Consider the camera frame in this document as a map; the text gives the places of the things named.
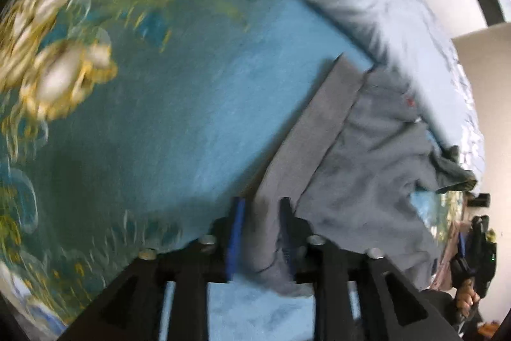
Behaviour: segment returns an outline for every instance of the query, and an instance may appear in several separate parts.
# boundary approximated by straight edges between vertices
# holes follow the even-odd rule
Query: black sleeve
[[[446,292],[426,289],[421,292],[426,301],[433,305],[446,321],[453,325],[456,320],[456,302]]]

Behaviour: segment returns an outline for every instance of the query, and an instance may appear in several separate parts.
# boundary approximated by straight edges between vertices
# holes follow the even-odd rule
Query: wrinkled cloth
[[[484,138],[472,89],[456,49],[424,0],[306,0],[361,43],[377,62],[404,75],[440,144],[460,147],[478,194]]]
[[[340,83],[338,88],[349,86]],[[311,129],[311,142],[321,129],[321,124]],[[288,143],[286,152],[301,152],[302,147]],[[416,287],[424,289],[440,252],[410,196],[417,186],[446,191],[470,190],[474,185],[472,172],[444,158],[428,140],[427,125],[407,95],[407,83],[377,67],[367,73],[340,134],[298,199],[295,215],[341,248],[352,252],[380,248]],[[271,203],[277,205],[278,198]],[[274,230],[279,222],[268,218],[271,207],[253,207],[250,212],[258,217],[250,218],[249,224],[266,225],[259,236],[266,252],[245,249],[255,278],[279,293],[302,295],[302,287],[291,283],[280,230]],[[272,247],[269,236],[277,236]]]

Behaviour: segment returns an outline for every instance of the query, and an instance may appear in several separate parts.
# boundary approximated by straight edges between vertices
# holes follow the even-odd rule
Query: metal bolt
[[[213,246],[217,243],[217,239],[215,236],[212,236],[211,234],[206,234],[205,236],[202,236],[199,239],[199,243],[203,244],[204,246]]]
[[[318,236],[317,234],[308,236],[307,243],[309,243],[311,246],[321,246],[324,244],[324,237]]]
[[[156,259],[156,250],[154,249],[143,249],[139,251],[139,259],[142,260],[154,260]]]
[[[369,256],[371,259],[381,259],[385,257],[385,254],[377,247],[374,247],[372,249],[369,249],[365,252],[367,256]]]

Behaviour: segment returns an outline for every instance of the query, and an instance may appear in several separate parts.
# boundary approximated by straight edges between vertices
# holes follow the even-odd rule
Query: white wall
[[[472,83],[486,173],[482,191],[491,194],[490,216],[497,233],[497,273],[480,310],[487,321],[502,321],[511,308],[511,24],[490,27],[454,40]]]

